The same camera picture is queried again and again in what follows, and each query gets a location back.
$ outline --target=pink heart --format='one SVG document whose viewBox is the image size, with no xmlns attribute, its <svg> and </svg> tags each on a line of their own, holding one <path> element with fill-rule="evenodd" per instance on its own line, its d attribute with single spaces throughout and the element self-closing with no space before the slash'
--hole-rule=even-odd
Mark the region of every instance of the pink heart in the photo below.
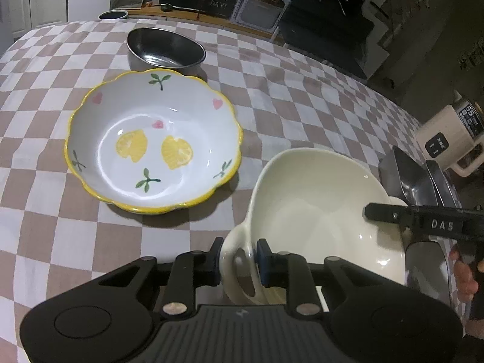
<svg viewBox="0 0 484 363">
<path fill-rule="evenodd" d="M 161 120 L 157 120 L 157 121 L 155 121 L 155 122 L 152 124 L 152 127 L 153 127 L 153 128 L 156 128 L 156 129 L 158 129 L 158 128 L 163 128 L 163 121 L 161 121 Z"/>
<path fill-rule="evenodd" d="M 214 108 L 215 108 L 215 110 L 220 109 L 223 104 L 224 104 L 224 102 L 222 100 L 218 100 L 218 99 L 214 98 Z"/>
<path fill-rule="evenodd" d="M 103 94 L 101 92 L 96 93 L 96 95 L 93 96 L 93 103 L 96 103 L 99 105 L 102 99 L 103 99 Z"/>
</svg>

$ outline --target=lemon illustration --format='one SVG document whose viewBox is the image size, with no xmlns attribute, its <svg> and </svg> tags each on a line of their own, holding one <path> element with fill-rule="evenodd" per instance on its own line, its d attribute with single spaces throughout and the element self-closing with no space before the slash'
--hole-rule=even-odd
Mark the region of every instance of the lemon illustration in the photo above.
<svg viewBox="0 0 484 363">
<path fill-rule="evenodd" d="M 193 158 L 193 150 L 183 139 L 167 136 L 161 145 L 161 156 L 171 170 L 187 165 Z"/>
<path fill-rule="evenodd" d="M 123 134 L 116 142 L 116 152 L 122 157 L 131 157 L 133 162 L 143 158 L 148 147 L 148 139 L 142 129 Z"/>
</svg>

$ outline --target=cream-colored bowl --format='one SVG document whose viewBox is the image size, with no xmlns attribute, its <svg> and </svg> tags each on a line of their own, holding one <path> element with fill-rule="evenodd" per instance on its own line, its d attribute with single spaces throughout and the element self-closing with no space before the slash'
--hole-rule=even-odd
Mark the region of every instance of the cream-colored bowl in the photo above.
<svg viewBox="0 0 484 363">
<path fill-rule="evenodd" d="M 135 213 L 208 199 L 240 165 L 231 103 L 172 70 L 126 72 L 93 88 L 73 113 L 64 156 L 84 188 Z"/>
<path fill-rule="evenodd" d="M 245 220 L 225 239 L 220 254 L 224 290 L 236 304 L 284 303 L 280 288 L 264 288 L 254 254 L 257 241 L 297 253 L 310 263 L 337 256 L 403 284 L 405 256 L 396 225 L 367 222 L 370 202 L 394 203 L 378 180 L 354 160 L 323 149 L 290 149 L 270 160 L 257 180 Z M 255 296 L 247 295 L 233 266 L 242 248 Z M 319 289 L 323 306 L 324 298 Z"/>
</svg>

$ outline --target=silver screw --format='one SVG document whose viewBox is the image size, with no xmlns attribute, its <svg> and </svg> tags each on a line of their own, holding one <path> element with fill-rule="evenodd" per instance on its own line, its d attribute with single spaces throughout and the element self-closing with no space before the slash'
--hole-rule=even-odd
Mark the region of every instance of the silver screw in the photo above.
<svg viewBox="0 0 484 363">
<path fill-rule="evenodd" d="M 179 315 L 186 311 L 186 305 L 178 302 L 167 303 L 163 306 L 163 311 L 168 315 Z"/>
<path fill-rule="evenodd" d="M 304 316 L 315 315 L 321 311 L 320 307 L 314 303 L 302 303 L 296 307 L 296 311 Z"/>
</svg>

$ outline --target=table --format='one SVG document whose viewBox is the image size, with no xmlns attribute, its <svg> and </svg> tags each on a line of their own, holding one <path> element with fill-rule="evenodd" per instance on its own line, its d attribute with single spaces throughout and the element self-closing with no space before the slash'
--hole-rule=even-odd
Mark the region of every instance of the table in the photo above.
<svg viewBox="0 0 484 363">
<path fill-rule="evenodd" d="M 205 203 L 160 216 L 108 206 L 67 170 L 67 120 L 87 91 L 129 69 L 126 35 L 156 26 L 200 42 L 208 84 L 234 104 L 244 129 L 238 174 Z M 170 261 L 206 250 L 245 217 L 270 158 L 297 147 L 333 149 L 378 177 L 392 145 L 423 156 L 418 122 L 329 66 L 221 28 L 151 19 L 35 29 L 0 59 L 0 361 L 28 361 L 18 328 L 43 300 L 140 256 Z M 441 241 L 448 252 L 451 242 Z M 463 306 L 453 305 L 459 315 Z"/>
</svg>

